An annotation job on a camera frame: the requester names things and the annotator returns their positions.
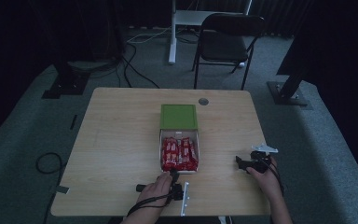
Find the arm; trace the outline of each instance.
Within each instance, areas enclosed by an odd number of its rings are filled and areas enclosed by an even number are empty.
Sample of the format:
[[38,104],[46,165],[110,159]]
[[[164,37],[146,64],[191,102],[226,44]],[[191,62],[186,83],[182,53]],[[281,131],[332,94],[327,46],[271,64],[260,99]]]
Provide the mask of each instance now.
[[255,169],[248,167],[246,169],[257,181],[258,186],[266,194],[271,208],[271,217],[274,224],[291,224],[292,219],[289,215],[286,202],[282,196],[281,187],[277,177],[268,169],[264,174],[258,173]]
[[[161,195],[168,194],[170,191],[170,186],[172,182],[172,177],[169,172],[163,173],[160,175],[156,183],[147,185],[144,190],[142,190],[139,195],[138,202],[145,199],[158,197]],[[164,209],[165,202],[167,198],[159,199],[152,203],[147,203],[144,206],[154,206],[154,207],[142,207],[128,217],[126,217],[121,223],[122,224],[154,224],[162,210]]]

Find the person's right hand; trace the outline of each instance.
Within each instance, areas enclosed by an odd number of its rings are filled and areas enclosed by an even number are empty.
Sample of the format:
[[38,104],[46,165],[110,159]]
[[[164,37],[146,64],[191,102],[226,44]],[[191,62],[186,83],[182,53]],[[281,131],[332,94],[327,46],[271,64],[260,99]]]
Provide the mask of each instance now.
[[[277,162],[274,158],[271,157],[271,162],[275,166],[277,165]],[[273,165],[270,165],[270,167],[277,172],[275,167]],[[277,177],[270,171],[270,169],[267,169],[267,171],[264,174],[258,173],[257,170],[255,170],[252,167],[247,167],[246,170],[255,178],[257,181],[258,186],[263,190],[263,192],[266,194],[268,199],[274,200],[277,197],[282,197],[281,187],[278,182]]]

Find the green box lid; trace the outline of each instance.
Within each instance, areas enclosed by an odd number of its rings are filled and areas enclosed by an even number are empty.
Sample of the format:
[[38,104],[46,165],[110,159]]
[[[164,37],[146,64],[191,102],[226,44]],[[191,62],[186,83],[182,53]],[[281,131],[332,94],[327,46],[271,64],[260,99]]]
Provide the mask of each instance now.
[[161,105],[161,129],[198,129],[195,105]]

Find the wooden tabletop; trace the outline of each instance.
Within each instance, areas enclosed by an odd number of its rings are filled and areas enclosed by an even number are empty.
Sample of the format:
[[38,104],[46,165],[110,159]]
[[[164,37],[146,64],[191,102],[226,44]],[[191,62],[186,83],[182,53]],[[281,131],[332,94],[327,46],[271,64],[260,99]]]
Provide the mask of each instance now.
[[[200,105],[199,99],[208,100]],[[125,216],[135,205],[137,184],[161,174],[158,158],[162,104],[196,105],[200,164],[189,182],[186,216],[269,214],[269,202],[235,156],[250,159],[251,146],[265,143],[247,91],[98,88],[83,119],[61,186],[54,216]],[[172,201],[163,216],[180,216]]]

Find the box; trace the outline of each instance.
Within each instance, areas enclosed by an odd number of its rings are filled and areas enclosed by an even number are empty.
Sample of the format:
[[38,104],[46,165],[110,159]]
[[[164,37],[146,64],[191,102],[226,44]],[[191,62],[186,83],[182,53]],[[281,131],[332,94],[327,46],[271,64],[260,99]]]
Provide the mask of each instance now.
[[171,168],[179,174],[198,171],[200,149],[195,105],[161,105],[159,161],[162,171]]

